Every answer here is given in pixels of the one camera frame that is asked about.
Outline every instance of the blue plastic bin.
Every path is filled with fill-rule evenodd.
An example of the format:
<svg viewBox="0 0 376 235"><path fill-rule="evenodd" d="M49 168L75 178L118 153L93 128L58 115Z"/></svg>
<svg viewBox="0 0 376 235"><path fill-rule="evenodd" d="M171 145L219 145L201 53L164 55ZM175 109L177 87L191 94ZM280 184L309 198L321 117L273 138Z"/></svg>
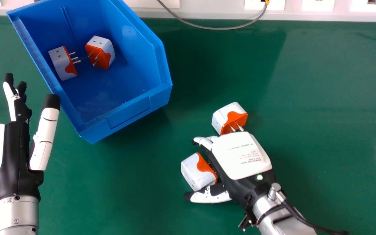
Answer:
<svg viewBox="0 0 376 235"><path fill-rule="evenodd" d="M95 143L169 101L172 81L158 37L121 0L43 0L7 13L76 132ZM116 59L93 67L85 52L92 36L108 38ZM78 76L62 82L48 51L66 46L82 60Z"/></svg>

